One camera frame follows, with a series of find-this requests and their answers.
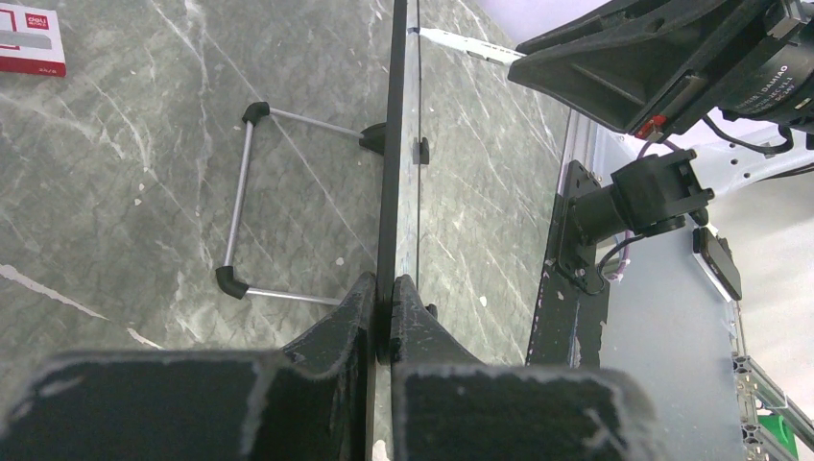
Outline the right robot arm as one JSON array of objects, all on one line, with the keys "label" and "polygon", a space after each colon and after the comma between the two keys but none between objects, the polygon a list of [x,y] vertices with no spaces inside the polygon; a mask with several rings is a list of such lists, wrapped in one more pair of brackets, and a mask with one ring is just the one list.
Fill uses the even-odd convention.
[{"label": "right robot arm", "polygon": [[[813,148],[813,2],[609,1],[516,47],[508,79],[600,125],[664,142],[700,120],[729,144],[774,158]],[[777,126],[783,142],[761,146],[720,130],[707,115]],[[612,184],[569,199],[568,216],[593,243],[621,232],[680,228],[714,197],[679,150],[611,174]]]}]

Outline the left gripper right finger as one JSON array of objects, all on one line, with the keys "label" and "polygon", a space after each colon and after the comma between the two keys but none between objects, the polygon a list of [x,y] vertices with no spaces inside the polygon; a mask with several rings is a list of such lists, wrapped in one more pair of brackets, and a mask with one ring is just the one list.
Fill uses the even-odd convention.
[{"label": "left gripper right finger", "polygon": [[478,360],[395,281],[392,418],[397,460],[664,460],[655,408],[615,370]]}]

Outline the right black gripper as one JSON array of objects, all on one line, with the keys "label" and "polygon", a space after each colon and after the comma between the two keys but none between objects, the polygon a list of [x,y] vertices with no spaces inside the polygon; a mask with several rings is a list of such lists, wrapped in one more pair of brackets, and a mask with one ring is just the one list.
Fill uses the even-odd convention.
[{"label": "right black gripper", "polygon": [[609,1],[516,46],[511,82],[617,132],[662,141],[718,109],[813,130],[813,5]]}]

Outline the blue white marker pen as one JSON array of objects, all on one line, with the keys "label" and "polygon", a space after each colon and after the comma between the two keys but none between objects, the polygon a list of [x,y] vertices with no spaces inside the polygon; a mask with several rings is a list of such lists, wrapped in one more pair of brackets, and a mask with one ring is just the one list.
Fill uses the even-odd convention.
[{"label": "blue white marker pen", "polygon": [[414,27],[410,28],[409,31],[442,47],[500,66],[510,67],[515,61],[526,57],[525,54],[510,48],[473,37],[460,36],[441,29]]}]

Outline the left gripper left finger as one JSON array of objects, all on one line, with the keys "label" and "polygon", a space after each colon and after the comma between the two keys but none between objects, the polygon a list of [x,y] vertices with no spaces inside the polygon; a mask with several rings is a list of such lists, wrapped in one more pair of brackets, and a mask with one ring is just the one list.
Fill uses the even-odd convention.
[{"label": "left gripper left finger", "polygon": [[367,460],[375,279],[275,350],[80,351],[1,420],[5,460]]}]

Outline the white whiteboard black frame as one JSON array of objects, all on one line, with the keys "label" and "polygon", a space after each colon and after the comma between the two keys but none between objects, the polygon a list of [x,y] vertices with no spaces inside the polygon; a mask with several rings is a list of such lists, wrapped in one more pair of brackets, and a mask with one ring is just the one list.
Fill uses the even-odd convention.
[{"label": "white whiteboard black frame", "polygon": [[[378,256],[376,262],[377,274],[375,275],[375,304],[384,307],[390,307],[392,305],[395,286],[395,239],[399,208],[397,193],[399,192],[400,185],[399,163],[402,155],[402,142],[406,139],[404,133],[404,129],[407,127],[407,123],[404,121],[406,116],[406,101],[408,100],[406,84],[410,79],[407,71],[408,45],[417,43],[419,40],[419,6],[419,1],[394,2],[387,119],[382,123],[371,125],[361,132],[345,131],[345,134],[358,140],[360,147],[374,154],[378,154],[384,159]],[[225,262],[221,267],[215,270],[217,285],[224,294],[238,300],[251,295],[324,305],[337,305],[340,302],[336,299],[284,293],[252,287],[235,276],[232,260],[234,257],[238,229],[241,224],[241,213],[248,183],[253,131],[263,118],[271,115],[280,115],[284,118],[319,126],[337,133],[341,130],[337,126],[274,109],[266,102],[255,102],[247,106],[242,117],[246,132],[236,196],[227,236]]]}]

